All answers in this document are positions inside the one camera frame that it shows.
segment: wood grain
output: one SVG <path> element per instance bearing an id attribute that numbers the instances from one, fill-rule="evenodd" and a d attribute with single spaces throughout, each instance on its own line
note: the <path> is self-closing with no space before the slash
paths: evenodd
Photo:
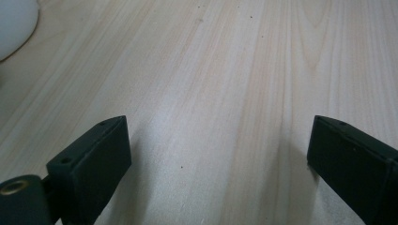
<path id="1" fill-rule="evenodd" d="M 125 114 L 96 224 L 363 224 L 305 156 L 316 114 L 398 148 L 397 1 L 38 2 L 0 63 L 0 180 Z"/>

